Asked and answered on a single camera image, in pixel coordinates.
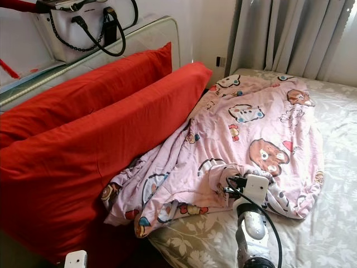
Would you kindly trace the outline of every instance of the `white handbag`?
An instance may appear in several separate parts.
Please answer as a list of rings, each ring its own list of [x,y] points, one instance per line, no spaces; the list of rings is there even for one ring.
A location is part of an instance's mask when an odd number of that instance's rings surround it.
[[[48,12],[36,15],[41,37],[54,58],[66,63],[98,49],[111,56],[122,55],[126,46],[123,30],[135,25],[138,20],[135,0],[43,0],[37,1],[36,5]],[[122,38],[121,51],[106,50],[106,36],[103,35],[111,35],[112,42]]]

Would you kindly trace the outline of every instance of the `mattress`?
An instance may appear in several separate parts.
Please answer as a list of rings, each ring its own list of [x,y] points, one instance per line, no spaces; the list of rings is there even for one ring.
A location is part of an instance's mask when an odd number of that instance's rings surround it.
[[[236,73],[266,80],[282,75],[249,69]],[[269,214],[282,242],[282,267],[355,267],[357,88],[302,80],[316,103],[315,117],[324,139],[325,182],[306,219]],[[191,115],[206,103],[204,96]],[[277,266],[276,238],[267,227]],[[173,267],[237,267],[236,230],[236,212],[217,212],[172,221],[152,232],[149,240]]]
[[[168,42],[172,43],[172,71],[181,66],[177,23],[172,17],[166,16],[159,19],[149,17],[139,21],[130,29],[134,31],[126,35],[127,46],[122,56],[112,57],[99,50],[74,64],[61,66],[33,78],[0,95],[0,112],[5,112],[64,81],[131,54],[148,49],[158,49]],[[112,52],[118,52],[121,48],[121,39],[107,47]]]

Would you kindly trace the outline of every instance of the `gray curtain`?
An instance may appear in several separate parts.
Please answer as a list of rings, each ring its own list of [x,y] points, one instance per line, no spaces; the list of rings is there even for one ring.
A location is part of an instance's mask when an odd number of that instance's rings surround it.
[[[226,75],[239,68],[327,80],[354,0],[238,0]]]

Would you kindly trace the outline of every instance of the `pink blanket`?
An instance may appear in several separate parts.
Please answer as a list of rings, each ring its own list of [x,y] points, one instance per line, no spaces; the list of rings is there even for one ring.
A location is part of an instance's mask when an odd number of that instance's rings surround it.
[[[231,209],[225,178],[247,173],[269,179],[263,208],[305,218],[323,182],[322,138],[305,84],[232,75],[202,101],[192,119],[103,190],[105,223],[134,220],[144,237],[175,218]]]

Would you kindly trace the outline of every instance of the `pillow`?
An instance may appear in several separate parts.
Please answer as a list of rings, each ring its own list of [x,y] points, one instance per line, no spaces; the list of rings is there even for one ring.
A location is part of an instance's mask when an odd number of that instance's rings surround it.
[[[171,72],[168,43],[57,85],[1,115],[0,148],[98,111]]]
[[[107,262],[120,262],[134,230],[98,235],[107,228],[100,194],[133,158],[184,123],[210,76],[203,64],[186,65],[117,103],[1,149],[4,230],[52,262],[83,249],[89,267],[115,267]]]

